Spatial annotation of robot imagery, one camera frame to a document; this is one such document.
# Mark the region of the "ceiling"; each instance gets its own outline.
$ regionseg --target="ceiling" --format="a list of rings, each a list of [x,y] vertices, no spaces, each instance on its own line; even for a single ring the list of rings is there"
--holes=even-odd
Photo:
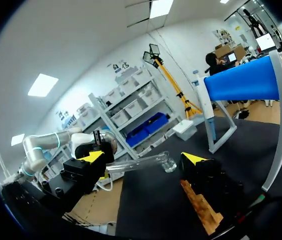
[[[11,137],[34,134],[56,101],[106,53],[163,26],[224,19],[238,4],[175,0],[168,15],[149,21],[150,3],[137,4],[144,1],[28,0],[10,18],[0,33],[0,151],[9,170],[24,158],[21,144],[10,146]],[[47,97],[30,97],[40,73],[59,81]]]

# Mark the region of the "fluorescent light panel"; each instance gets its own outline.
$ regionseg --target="fluorescent light panel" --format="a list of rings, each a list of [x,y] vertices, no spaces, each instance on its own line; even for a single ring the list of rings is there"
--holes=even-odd
[[[27,93],[28,96],[45,97],[59,79],[40,73]]]
[[[170,12],[173,0],[157,0],[152,2],[150,19],[167,15]]]
[[[22,133],[20,135],[13,136],[11,138],[11,146],[14,146],[14,145],[22,143],[22,140],[23,140],[24,137],[25,137],[24,133]]]

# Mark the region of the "desk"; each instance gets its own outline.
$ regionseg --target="desk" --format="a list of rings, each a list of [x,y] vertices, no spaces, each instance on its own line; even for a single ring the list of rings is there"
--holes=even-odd
[[[215,153],[209,152],[204,124],[198,132],[184,142],[171,136],[147,156],[163,151],[179,165],[181,152],[222,162],[227,174],[242,181],[244,191],[250,193],[261,188],[270,170],[279,134],[279,125],[234,119],[237,130]],[[223,117],[216,117],[217,135],[223,134],[228,125]],[[165,173],[161,166],[126,172],[117,217],[116,235],[121,237],[171,238],[189,237],[204,240],[207,234],[179,183],[179,168]],[[282,196],[282,167],[268,192]],[[269,205],[255,221],[258,228],[265,227],[278,206]]]

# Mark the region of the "wooden floor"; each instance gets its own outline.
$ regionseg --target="wooden floor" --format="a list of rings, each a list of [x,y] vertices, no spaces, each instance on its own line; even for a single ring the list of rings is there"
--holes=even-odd
[[[235,104],[230,104],[227,111],[232,116],[238,110]],[[252,103],[249,107],[248,120],[264,123],[280,124],[280,103],[274,102],[273,107],[266,107],[264,101]],[[216,116],[222,116],[222,112],[215,111]],[[105,224],[116,222],[120,203],[123,180],[114,182],[113,190],[108,192],[100,190],[83,196],[70,213],[81,222],[91,224]]]

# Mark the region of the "blue bin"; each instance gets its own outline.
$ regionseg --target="blue bin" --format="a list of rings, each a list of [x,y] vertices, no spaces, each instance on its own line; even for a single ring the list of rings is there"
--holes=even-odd
[[[168,122],[167,116],[162,112],[158,112],[144,122],[144,128],[149,134],[152,134]]]
[[[149,133],[144,129],[144,124],[142,124],[128,133],[128,135],[126,136],[126,142],[130,147],[133,147],[134,145],[145,139],[147,136],[149,136]]]

